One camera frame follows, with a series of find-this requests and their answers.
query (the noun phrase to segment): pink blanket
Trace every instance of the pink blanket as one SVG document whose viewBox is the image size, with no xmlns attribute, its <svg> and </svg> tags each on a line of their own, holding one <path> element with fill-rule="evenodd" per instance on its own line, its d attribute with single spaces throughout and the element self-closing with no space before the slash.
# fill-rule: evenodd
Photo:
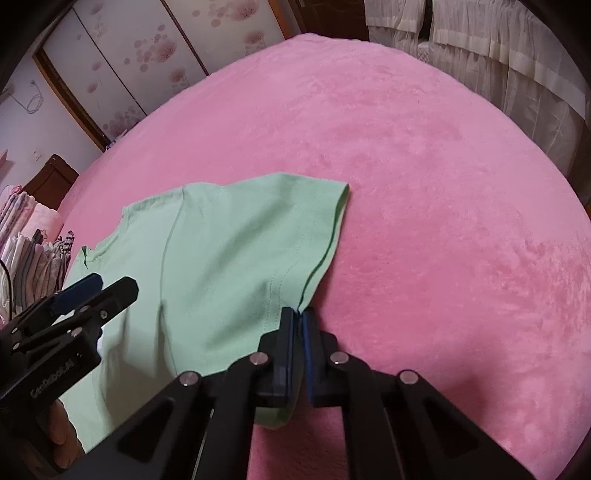
<svg viewBox="0 0 591 480">
<path fill-rule="evenodd" d="M 342 347 L 418 370 L 554 479 L 591 425 L 591 224 L 539 148 L 435 68 L 315 35 L 237 61 L 84 172 L 64 230 L 76 252 L 143 197 L 274 171 L 351 185 L 316 296 Z M 249 478 L 346 478 L 340 414 L 302 397 L 287 427 L 255 429 Z"/>
</svg>

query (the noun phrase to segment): sliding wardrobe door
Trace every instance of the sliding wardrobe door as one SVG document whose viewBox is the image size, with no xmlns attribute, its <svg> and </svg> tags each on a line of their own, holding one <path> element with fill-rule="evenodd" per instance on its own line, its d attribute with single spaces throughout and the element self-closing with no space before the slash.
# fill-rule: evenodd
<svg viewBox="0 0 591 480">
<path fill-rule="evenodd" d="M 145 113 L 205 77 L 160 0 L 78 0 L 73 10 Z"/>
<path fill-rule="evenodd" d="M 82 108 L 110 140 L 145 117 L 73 11 L 46 39 L 43 50 Z"/>
<path fill-rule="evenodd" d="M 267 0 L 163 0 L 209 73 L 282 41 Z"/>
</svg>

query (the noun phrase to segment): light green shirt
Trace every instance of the light green shirt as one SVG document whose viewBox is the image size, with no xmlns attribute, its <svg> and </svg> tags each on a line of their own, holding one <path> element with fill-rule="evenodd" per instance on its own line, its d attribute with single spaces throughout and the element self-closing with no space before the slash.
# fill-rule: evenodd
<svg viewBox="0 0 591 480">
<path fill-rule="evenodd" d="M 256 351 L 283 306 L 302 311 L 336 250 L 347 196 L 344 183 L 279 173 L 125 207 L 65 285 L 92 272 L 105 285 L 123 276 L 139 285 L 138 300 L 104 327 L 101 365 L 62 398 L 84 447 L 179 373 L 208 375 Z"/>
</svg>

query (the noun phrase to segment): sheer curtain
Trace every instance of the sheer curtain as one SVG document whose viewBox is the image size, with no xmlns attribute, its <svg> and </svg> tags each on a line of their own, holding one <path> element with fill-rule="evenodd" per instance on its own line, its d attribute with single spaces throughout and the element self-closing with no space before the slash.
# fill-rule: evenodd
<svg viewBox="0 0 591 480">
<path fill-rule="evenodd" d="M 417 56 L 425 0 L 365 0 L 369 40 Z"/>
<path fill-rule="evenodd" d="M 366 0 L 370 39 L 413 56 L 423 14 L 421 0 Z M 556 36 L 517 0 L 433 0 L 429 50 L 429 63 L 502 110 L 565 176 L 591 153 L 581 143 L 589 88 Z"/>
</svg>

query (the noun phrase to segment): metal screw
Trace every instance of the metal screw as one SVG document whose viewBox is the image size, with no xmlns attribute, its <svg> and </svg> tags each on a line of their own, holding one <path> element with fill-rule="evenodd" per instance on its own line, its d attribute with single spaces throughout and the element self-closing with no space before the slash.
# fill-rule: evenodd
<svg viewBox="0 0 591 480">
<path fill-rule="evenodd" d="M 179 380 L 185 387 L 188 387 L 199 381 L 199 375 L 196 372 L 187 371 L 181 374 Z"/>
<path fill-rule="evenodd" d="M 400 381 L 405 385 L 414 385 L 418 382 L 418 375 L 416 372 L 412 370 L 405 370 L 404 372 L 400 372 Z"/>
<path fill-rule="evenodd" d="M 335 352 L 330 356 L 330 361 L 335 365 L 343 365 L 349 361 L 349 355 L 345 352 Z"/>
<path fill-rule="evenodd" d="M 264 365 L 269 361 L 269 356 L 265 352 L 255 352 L 249 359 L 253 365 Z"/>
</svg>

